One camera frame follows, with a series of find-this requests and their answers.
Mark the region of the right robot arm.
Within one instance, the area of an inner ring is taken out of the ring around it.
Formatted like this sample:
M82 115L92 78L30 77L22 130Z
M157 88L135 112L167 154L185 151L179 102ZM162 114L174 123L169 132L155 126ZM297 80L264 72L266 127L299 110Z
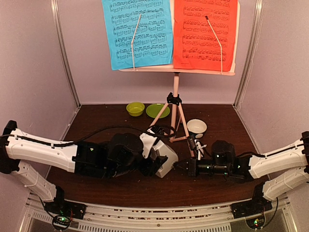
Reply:
M247 208L256 214L265 207L266 202L308 182L309 133L305 131L294 143L264 154L244 152L236 155L231 143L217 140L211 146L210 159L191 157L175 162L173 166L186 170L189 176L218 174L239 183L283 171L278 177L255 187Z

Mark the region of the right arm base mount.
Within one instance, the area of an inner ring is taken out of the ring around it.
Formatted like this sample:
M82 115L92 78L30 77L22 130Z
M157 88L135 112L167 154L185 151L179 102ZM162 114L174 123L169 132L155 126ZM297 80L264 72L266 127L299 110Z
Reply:
M260 230L266 225L265 212L272 209L270 201L242 201L231 204L234 219L244 218L247 226L253 230Z

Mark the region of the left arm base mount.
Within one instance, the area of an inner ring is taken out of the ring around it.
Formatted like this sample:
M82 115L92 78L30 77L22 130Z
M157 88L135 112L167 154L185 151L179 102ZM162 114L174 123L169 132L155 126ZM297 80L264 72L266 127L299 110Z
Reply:
M86 211L86 205L64 201L63 204L44 203L44 210L52 218L52 226L63 231L70 227L73 219L83 219Z

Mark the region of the red sheet music paper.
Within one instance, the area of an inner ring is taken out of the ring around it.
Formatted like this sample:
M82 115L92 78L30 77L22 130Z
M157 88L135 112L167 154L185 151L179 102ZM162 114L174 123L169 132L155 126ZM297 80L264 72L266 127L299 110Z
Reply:
M239 8L237 0L176 0L173 67L233 73Z

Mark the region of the white metronome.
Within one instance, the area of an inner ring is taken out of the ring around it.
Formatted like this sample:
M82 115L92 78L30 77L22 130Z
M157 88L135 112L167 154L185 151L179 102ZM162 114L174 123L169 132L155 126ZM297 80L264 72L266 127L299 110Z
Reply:
M150 155L152 158L156 158L158 156L168 158L156 172L156 175L160 178L166 176L166 174L172 170L173 164L179 160L176 152L161 140L152 146Z

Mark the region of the blue sheet music paper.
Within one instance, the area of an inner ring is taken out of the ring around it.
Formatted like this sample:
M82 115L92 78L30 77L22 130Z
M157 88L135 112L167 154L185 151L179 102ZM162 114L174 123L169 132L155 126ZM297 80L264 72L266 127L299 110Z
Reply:
M113 71L172 63L168 0L104 0L102 6Z

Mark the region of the pink music stand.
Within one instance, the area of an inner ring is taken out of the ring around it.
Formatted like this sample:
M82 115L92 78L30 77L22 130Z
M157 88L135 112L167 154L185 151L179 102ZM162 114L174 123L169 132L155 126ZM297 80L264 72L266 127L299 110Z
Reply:
M174 2L175 0L171 1L171 10L172 10L172 21L174 26ZM185 121L185 116L183 112L182 102L179 97L179 81L180 81L180 74L181 73L201 73L201 74L217 74L217 75L229 75L233 76L235 75L234 72L215 72L215 71L201 71L201 70L181 70L181 69L175 69L173 67L173 64L169 65L157 65L157 66L146 66L146 67L136 67L136 68L130 68L129 71L131 72L169 72L174 74L174 81L173 81L173 92L169 93L167 96L167 102L164 104L164 108L168 107L169 105L172 106L172 113L171 113L171 127L174 130L178 129L178 126L180 124L183 125L184 133L185 135L183 137L176 137L176 133L171 134L171 138L169 139L170 142L176 142L181 140L186 140L188 142L188 138L190 137L189 131L187 129L187 124Z

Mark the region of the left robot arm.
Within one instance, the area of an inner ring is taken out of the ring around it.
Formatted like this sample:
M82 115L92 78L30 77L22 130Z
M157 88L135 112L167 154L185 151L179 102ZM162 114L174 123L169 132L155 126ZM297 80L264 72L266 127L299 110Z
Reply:
M84 176L114 178L135 170L144 176L164 177L177 159L160 135L151 130L139 136L117 133L101 144L85 138L61 142L25 133L18 129L16 121L10 120L0 137L1 173L16 176L60 215L70 209L63 189L46 181L28 161Z

